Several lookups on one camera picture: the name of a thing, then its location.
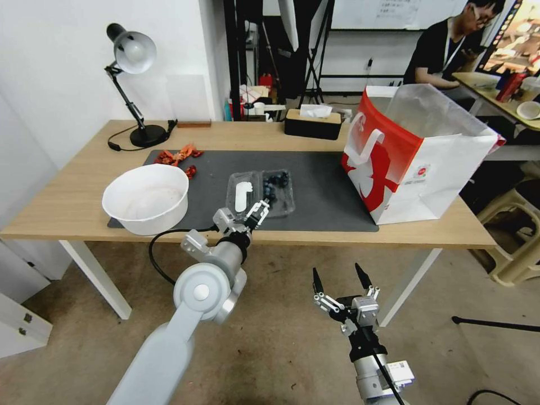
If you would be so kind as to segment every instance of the desk lamp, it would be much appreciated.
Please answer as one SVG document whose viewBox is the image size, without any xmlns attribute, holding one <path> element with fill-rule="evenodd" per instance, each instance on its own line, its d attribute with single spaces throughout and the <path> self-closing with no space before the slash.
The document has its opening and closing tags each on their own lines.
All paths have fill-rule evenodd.
<svg viewBox="0 0 540 405">
<path fill-rule="evenodd" d="M 107 36 L 114 44 L 115 61 L 105 68 L 112 82 L 120 92 L 129 112 L 137 121 L 137 129 L 129 139 L 139 147 L 149 147 L 165 142 L 169 133 L 159 125 L 145 125 L 145 118 L 137 106 L 128 99 L 116 76 L 122 72 L 139 74 L 146 72 L 156 60 L 156 44 L 150 37 L 135 31 L 126 31 L 120 24 L 110 24 Z"/>
</svg>

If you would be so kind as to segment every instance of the beige plastic stool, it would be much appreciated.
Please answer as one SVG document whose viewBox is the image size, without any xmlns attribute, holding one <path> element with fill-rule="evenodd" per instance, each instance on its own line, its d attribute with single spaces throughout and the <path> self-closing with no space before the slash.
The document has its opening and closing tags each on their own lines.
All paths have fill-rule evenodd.
<svg viewBox="0 0 540 405">
<path fill-rule="evenodd" d="M 495 269 L 489 276 L 504 286 L 514 286 L 529 278 L 540 276 L 540 180 L 520 183 L 488 205 L 478 219 L 482 224 L 491 221 L 499 212 L 508 208 L 518 208 L 531 217 L 536 231 L 512 254 L 502 247 L 486 251 L 495 261 Z"/>
</svg>

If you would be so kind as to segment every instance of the desk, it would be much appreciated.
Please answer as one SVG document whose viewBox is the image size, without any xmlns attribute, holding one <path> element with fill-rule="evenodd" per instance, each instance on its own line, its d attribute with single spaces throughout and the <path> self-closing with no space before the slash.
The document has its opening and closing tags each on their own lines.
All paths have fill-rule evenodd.
<svg viewBox="0 0 540 405">
<path fill-rule="evenodd" d="M 454 73 L 453 76 L 462 84 L 462 88 L 471 94 L 472 98 L 476 99 L 471 108 L 471 114 L 476 115 L 482 104 L 487 102 L 510 121 L 520 123 L 533 131 L 540 131 L 540 120 L 526 120 L 518 115 L 516 111 L 521 103 L 520 101 L 512 100 L 501 103 L 495 100 L 499 90 L 482 88 L 482 86 L 493 83 L 493 76 L 480 72 Z"/>
<path fill-rule="evenodd" d="M 110 121 L 91 139 L 22 212 L 5 227 L 0 236 L 13 239 L 53 239 L 73 257 L 91 283 L 122 319 L 131 307 L 109 279 L 84 241 L 142 241 L 150 238 L 125 229 L 107 228 L 108 216 L 101 209 L 105 187 L 125 171 L 140 166 L 149 150 L 115 152 L 107 138 L 133 125 L 131 121 Z M 347 140 L 343 125 L 337 141 L 287 136 L 281 123 L 217 122 L 210 128 L 176 128 L 170 139 L 157 149 L 181 149 L 193 142 L 201 150 L 341 151 Z M 130 147 L 128 136 L 118 143 Z M 215 232 L 205 236 L 217 241 Z M 182 233 L 161 238 L 160 242 L 180 242 Z M 442 248 L 488 249 L 495 246 L 489 233 L 465 203 L 457 198 L 441 220 L 383 225 L 379 232 L 284 232 L 255 231 L 255 244 L 275 245 L 372 245 L 394 248 L 423 248 L 411 269 L 389 296 L 380 312 L 385 326 L 420 281 Z"/>
<path fill-rule="evenodd" d="M 495 99 L 499 90 L 482 88 L 493 83 L 493 76 L 480 72 L 454 73 L 453 76 L 461 83 L 461 88 L 476 100 L 469 111 L 471 114 L 477 115 L 483 104 L 488 104 L 510 122 L 519 123 L 533 131 L 540 131 L 540 120 L 526 120 L 518 115 L 516 111 L 519 101 L 501 103 Z M 540 145 L 504 145 L 488 155 L 486 160 L 526 161 L 538 160 L 539 156 Z"/>
</svg>

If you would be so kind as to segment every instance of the tissue box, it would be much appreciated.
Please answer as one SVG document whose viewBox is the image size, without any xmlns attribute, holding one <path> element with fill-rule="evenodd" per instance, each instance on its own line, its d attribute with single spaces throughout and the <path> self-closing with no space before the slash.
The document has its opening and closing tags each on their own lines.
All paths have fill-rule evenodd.
<svg viewBox="0 0 540 405">
<path fill-rule="evenodd" d="M 327 118 L 311 118 L 300 116 L 300 110 L 290 109 L 285 116 L 285 133 L 287 135 L 335 141 L 341 129 L 341 116 L 332 112 Z"/>
</svg>

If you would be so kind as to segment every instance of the tissue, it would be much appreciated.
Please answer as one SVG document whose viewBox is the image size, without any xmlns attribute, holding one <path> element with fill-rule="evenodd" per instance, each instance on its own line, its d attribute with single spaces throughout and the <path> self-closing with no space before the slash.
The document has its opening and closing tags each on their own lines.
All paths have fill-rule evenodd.
<svg viewBox="0 0 540 405">
<path fill-rule="evenodd" d="M 332 107 L 324 104 L 302 104 L 300 106 L 300 116 L 310 118 L 328 118 L 332 112 Z"/>
</svg>

